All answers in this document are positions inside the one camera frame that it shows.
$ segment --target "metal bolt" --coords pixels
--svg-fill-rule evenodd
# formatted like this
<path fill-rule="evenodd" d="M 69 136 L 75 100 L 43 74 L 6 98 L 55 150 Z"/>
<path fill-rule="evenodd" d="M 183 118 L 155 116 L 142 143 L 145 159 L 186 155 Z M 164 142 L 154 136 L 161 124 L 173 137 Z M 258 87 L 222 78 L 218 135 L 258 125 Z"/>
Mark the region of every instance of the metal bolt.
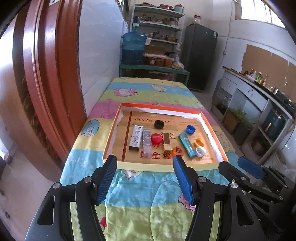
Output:
<path fill-rule="evenodd" d="M 237 188 L 237 187 L 238 187 L 238 185 L 237 185 L 236 183 L 230 183 L 230 186 L 231 186 L 232 188 Z"/>
<path fill-rule="evenodd" d="M 83 181 L 84 181 L 85 183 L 90 183 L 90 182 L 91 182 L 91 177 L 85 177 L 85 178 L 83 179 Z"/>
<path fill-rule="evenodd" d="M 60 187 L 60 183 L 54 183 L 53 185 L 52 185 L 52 187 L 54 188 L 54 189 L 57 189 L 57 188 L 59 188 Z"/>
<path fill-rule="evenodd" d="M 206 182 L 206 178 L 205 177 L 199 177 L 198 178 L 198 181 L 200 182 L 200 183 L 205 183 Z"/>

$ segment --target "red lid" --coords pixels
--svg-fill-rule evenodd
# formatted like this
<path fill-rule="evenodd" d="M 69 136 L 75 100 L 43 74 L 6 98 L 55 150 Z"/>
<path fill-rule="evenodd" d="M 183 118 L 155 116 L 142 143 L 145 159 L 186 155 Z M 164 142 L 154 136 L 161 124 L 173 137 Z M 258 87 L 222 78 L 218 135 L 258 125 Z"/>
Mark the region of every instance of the red lid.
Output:
<path fill-rule="evenodd" d="M 163 136 L 158 133 L 154 133 L 151 135 L 151 142 L 153 145 L 158 145 L 162 142 Z"/>

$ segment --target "teal tube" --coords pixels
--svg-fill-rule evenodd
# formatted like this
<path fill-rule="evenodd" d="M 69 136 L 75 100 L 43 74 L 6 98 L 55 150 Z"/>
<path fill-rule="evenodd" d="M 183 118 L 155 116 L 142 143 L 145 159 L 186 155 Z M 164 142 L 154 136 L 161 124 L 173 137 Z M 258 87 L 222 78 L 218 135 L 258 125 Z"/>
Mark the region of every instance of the teal tube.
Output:
<path fill-rule="evenodd" d="M 197 156 L 196 150 L 193 148 L 191 142 L 189 141 L 187 135 L 184 132 L 179 133 L 179 138 L 185 147 L 190 158 Z"/>

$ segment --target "pink sheep print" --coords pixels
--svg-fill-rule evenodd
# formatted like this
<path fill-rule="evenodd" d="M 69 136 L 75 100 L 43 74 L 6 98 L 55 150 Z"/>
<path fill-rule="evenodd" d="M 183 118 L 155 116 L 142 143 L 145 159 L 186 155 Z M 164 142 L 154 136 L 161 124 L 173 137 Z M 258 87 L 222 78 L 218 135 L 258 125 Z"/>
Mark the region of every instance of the pink sheep print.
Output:
<path fill-rule="evenodd" d="M 120 96 L 120 97 L 138 95 L 137 91 L 133 89 L 114 89 L 113 91 L 115 96 Z"/>
<path fill-rule="evenodd" d="M 195 211 L 196 206 L 191 206 L 184 198 L 183 193 L 178 197 L 178 202 L 182 203 L 186 209 Z"/>

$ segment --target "black refrigerator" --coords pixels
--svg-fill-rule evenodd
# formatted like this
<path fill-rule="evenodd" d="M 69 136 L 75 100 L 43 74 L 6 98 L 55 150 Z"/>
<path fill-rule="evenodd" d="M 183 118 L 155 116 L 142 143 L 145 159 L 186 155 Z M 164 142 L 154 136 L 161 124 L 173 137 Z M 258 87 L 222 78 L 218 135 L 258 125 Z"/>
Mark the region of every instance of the black refrigerator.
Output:
<path fill-rule="evenodd" d="M 186 28 L 181 62 L 190 72 L 187 88 L 203 91 L 213 63 L 218 33 L 199 24 Z"/>

